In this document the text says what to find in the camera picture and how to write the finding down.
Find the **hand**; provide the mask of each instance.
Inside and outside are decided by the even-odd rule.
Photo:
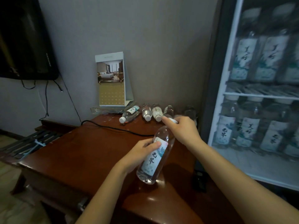
[[[187,148],[191,147],[198,140],[201,140],[193,120],[189,117],[180,116],[175,118],[179,123],[175,124],[167,117],[162,117],[163,123],[170,128],[176,139]]]
[[[161,142],[152,143],[152,138],[141,140],[120,160],[116,165],[120,165],[125,174],[132,172],[136,166],[154,150],[161,146]]]

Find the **television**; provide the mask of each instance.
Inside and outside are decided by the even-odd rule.
[[[58,75],[38,0],[1,0],[0,77],[55,80]]]

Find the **person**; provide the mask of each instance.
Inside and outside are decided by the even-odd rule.
[[[204,143],[193,120],[189,117],[177,117],[175,120],[179,124],[162,118],[176,139],[201,162],[245,223],[299,223],[299,211],[296,208],[248,177]],[[161,145],[160,142],[151,142],[152,139],[139,141],[115,164],[76,224],[110,222],[126,175]]]

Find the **table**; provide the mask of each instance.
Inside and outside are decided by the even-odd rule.
[[[155,134],[163,126],[154,119],[146,122],[141,115],[122,125],[119,117],[117,114],[100,115],[93,121],[140,134]],[[114,164],[138,140],[146,138],[84,123],[29,155],[20,165],[33,188],[72,207],[84,195],[93,196]],[[176,140],[157,182],[144,184],[133,171],[124,181],[118,205],[161,224],[243,223],[211,179],[207,182],[206,193],[192,189],[195,161],[196,158]]]

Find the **white bottle cap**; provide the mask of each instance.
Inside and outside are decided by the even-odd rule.
[[[290,105],[293,102],[293,100],[289,100],[289,99],[274,99],[274,101],[285,105]]]
[[[156,120],[157,120],[157,122],[160,122],[162,120],[162,116],[156,115]]]
[[[262,102],[263,98],[262,97],[248,97],[247,100],[254,101],[254,102]]]
[[[257,18],[260,15],[262,8],[252,8],[245,10],[242,13],[242,18]]]
[[[292,2],[279,5],[273,10],[272,16],[290,15],[291,12],[294,10],[295,5],[296,4]]]
[[[126,118],[125,117],[120,117],[119,118],[119,122],[120,123],[125,123],[126,122]]]
[[[150,115],[146,115],[144,118],[145,118],[146,121],[149,122],[149,121],[151,120],[152,117],[151,117]]]
[[[237,95],[225,95],[225,98],[230,101],[237,101],[239,99],[239,96]]]
[[[169,118],[172,122],[174,122],[175,124],[178,124],[178,121],[177,120],[174,120],[172,118]]]

